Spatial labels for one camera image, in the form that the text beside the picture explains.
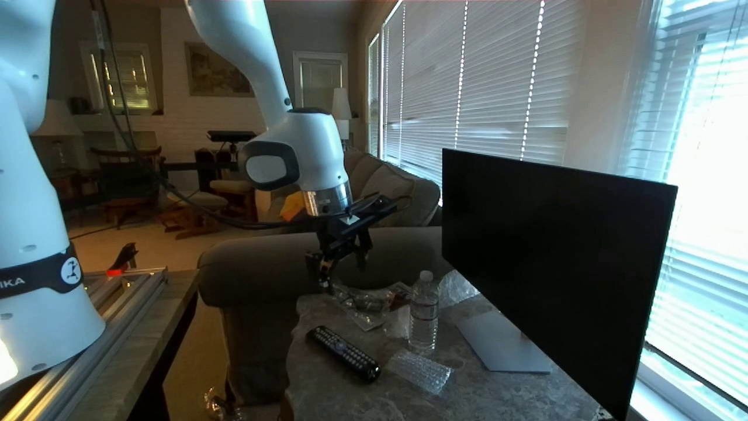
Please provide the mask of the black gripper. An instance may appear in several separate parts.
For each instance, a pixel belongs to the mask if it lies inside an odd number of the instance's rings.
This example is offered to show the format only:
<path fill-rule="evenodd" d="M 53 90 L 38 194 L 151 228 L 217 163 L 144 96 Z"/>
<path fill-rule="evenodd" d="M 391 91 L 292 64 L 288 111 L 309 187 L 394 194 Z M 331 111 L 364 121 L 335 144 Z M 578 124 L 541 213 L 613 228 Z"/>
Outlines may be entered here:
<path fill-rule="evenodd" d="M 321 256 L 316 256 L 316 282 L 323 290 L 331 290 L 336 260 L 356 252 L 366 260 L 372 250 L 370 228 L 394 213 L 398 207 L 384 194 L 370 194 L 356 202 L 344 215 L 323 217 L 316 228 Z"/>

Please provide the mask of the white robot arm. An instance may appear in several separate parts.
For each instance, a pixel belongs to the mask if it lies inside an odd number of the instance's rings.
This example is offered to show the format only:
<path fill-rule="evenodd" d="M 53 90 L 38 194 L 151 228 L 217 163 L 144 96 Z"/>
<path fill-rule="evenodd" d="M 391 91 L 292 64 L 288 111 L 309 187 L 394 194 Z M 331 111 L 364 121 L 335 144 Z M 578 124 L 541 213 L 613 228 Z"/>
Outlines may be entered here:
<path fill-rule="evenodd" d="M 87 351 L 106 320 L 82 286 L 58 194 L 30 137 L 46 111 L 56 0 L 0 0 L 0 388 Z M 364 232 L 394 204 L 351 197 L 328 112 L 290 101 L 265 0 L 184 0 L 200 41 L 255 90 L 265 131 L 240 147 L 248 181 L 297 187 L 321 223 L 323 262 L 364 252 Z"/>

